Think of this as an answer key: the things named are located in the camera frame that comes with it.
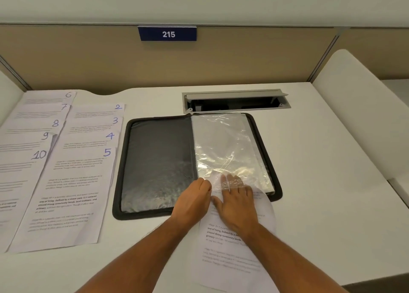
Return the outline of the person's right hand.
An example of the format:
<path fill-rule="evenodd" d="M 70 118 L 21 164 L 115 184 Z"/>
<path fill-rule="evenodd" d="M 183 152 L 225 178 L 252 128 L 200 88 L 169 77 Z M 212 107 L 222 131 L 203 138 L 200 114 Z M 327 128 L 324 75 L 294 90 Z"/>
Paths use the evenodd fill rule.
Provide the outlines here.
<path fill-rule="evenodd" d="M 230 194 L 229 175 L 220 177 L 222 202 L 224 203 L 224 216 L 220 216 L 222 222 L 241 239 L 252 234 L 258 226 L 258 216 L 253 198 L 253 190 L 243 182 L 241 194 Z"/>

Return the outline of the person's left hand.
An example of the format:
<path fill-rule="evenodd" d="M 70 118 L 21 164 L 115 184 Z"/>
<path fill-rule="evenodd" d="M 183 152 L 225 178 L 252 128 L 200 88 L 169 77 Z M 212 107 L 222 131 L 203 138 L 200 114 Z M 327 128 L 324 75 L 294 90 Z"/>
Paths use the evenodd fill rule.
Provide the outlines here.
<path fill-rule="evenodd" d="M 210 202 L 196 201 L 196 180 L 194 180 L 177 199 L 171 219 L 184 230 L 190 230 L 207 213 Z"/>

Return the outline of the clear plastic sleeve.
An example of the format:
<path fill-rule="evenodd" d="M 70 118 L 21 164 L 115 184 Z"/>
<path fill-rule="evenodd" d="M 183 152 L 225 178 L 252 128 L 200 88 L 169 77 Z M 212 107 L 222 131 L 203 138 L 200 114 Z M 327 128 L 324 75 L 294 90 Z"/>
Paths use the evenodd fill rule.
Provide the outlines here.
<path fill-rule="evenodd" d="M 236 175 L 273 200 L 281 188 L 249 117 L 245 113 L 192 114 L 197 176 L 216 187 L 218 175 Z"/>

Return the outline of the single printed paper page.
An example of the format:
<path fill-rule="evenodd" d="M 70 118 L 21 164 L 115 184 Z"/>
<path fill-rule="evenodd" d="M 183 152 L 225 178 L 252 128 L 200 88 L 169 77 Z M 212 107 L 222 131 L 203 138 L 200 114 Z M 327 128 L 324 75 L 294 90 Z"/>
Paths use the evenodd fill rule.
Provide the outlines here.
<path fill-rule="evenodd" d="M 273 280 L 242 239 L 222 222 L 211 203 L 199 224 L 192 278 L 227 293 L 279 293 Z"/>

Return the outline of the person's right forearm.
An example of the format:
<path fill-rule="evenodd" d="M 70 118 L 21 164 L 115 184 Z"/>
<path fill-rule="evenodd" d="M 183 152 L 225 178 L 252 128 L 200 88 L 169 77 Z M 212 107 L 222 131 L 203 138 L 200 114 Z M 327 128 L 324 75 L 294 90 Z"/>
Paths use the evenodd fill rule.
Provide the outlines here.
<path fill-rule="evenodd" d="M 261 224 L 251 224 L 237 234 L 260 261 L 279 293 L 348 293 Z"/>

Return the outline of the person's left forearm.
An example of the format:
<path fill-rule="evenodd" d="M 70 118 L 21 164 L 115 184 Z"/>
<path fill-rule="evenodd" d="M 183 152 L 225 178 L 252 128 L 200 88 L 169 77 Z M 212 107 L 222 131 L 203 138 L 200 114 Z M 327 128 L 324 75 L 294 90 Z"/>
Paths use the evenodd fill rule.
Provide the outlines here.
<path fill-rule="evenodd" d="M 170 217 L 75 293 L 153 293 L 166 263 L 188 231 Z"/>

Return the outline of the black zip folder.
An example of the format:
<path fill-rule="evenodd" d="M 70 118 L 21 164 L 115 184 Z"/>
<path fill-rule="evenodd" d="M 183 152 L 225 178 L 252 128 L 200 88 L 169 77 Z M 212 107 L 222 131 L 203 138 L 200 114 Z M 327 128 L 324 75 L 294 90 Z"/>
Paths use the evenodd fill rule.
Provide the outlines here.
<path fill-rule="evenodd" d="M 283 196 L 278 176 L 253 116 L 245 114 L 250 116 L 262 153 L 281 188 L 273 200 L 267 197 L 271 202 L 278 201 Z M 112 206 L 114 218 L 124 221 L 170 215 L 181 192 L 199 178 L 191 116 L 139 118 L 128 122 Z"/>

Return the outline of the beige partition panel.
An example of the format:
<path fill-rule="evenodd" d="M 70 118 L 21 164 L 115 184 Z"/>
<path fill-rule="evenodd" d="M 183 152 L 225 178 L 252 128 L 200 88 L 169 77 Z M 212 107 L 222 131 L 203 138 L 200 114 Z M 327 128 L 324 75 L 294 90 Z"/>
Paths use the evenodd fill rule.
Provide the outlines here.
<path fill-rule="evenodd" d="M 1 24 L 0 70 L 22 90 L 306 82 L 336 27 L 197 27 L 195 42 L 143 42 L 136 25 Z M 351 27 L 346 49 L 376 77 L 409 78 L 409 28 Z"/>

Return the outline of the spread of numbered printed sheets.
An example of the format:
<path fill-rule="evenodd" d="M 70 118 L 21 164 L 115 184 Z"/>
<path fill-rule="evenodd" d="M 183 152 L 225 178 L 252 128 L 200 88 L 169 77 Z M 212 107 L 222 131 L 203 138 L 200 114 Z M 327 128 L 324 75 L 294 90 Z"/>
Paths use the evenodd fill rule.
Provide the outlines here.
<path fill-rule="evenodd" d="M 126 105 L 28 91 L 0 126 L 0 253 L 98 242 Z"/>

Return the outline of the white rounded side panel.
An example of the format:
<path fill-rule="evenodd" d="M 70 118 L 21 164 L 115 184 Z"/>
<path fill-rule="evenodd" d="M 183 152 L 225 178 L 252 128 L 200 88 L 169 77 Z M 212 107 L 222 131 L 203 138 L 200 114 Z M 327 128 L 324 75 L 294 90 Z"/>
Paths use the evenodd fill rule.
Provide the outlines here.
<path fill-rule="evenodd" d="M 409 78 L 382 81 L 340 49 L 313 86 L 409 208 Z"/>
<path fill-rule="evenodd" d="M 18 104 L 22 95 L 23 90 L 0 71 L 0 126 Z"/>

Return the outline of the blue number sign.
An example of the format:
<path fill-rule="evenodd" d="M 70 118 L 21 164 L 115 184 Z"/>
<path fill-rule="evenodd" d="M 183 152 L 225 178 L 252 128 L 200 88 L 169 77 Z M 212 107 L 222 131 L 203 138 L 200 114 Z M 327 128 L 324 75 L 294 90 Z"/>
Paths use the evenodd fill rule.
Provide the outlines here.
<path fill-rule="evenodd" d="M 141 41 L 146 42 L 195 42 L 197 27 L 138 26 Z"/>

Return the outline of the grey partition post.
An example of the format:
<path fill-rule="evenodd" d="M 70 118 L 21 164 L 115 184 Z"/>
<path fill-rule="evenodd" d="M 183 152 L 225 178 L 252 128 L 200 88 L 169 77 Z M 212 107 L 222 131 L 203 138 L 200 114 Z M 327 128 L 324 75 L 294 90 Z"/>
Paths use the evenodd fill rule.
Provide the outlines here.
<path fill-rule="evenodd" d="M 334 36 L 334 38 L 331 40 L 331 42 L 329 43 L 328 47 L 326 48 L 325 52 L 323 53 L 323 55 L 321 56 L 321 58 L 319 59 L 318 63 L 316 64 L 316 66 L 314 67 L 313 71 L 311 72 L 311 74 L 309 75 L 308 79 L 306 80 L 307 82 L 312 83 L 319 71 L 319 69 L 321 68 L 322 64 L 324 63 L 326 57 L 328 56 L 328 54 L 330 53 L 331 49 L 333 48 L 333 46 L 335 45 L 335 43 L 338 41 L 338 39 L 340 38 L 340 36 L 347 30 L 349 30 L 351 27 L 336 27 L 336 34 Z"/>

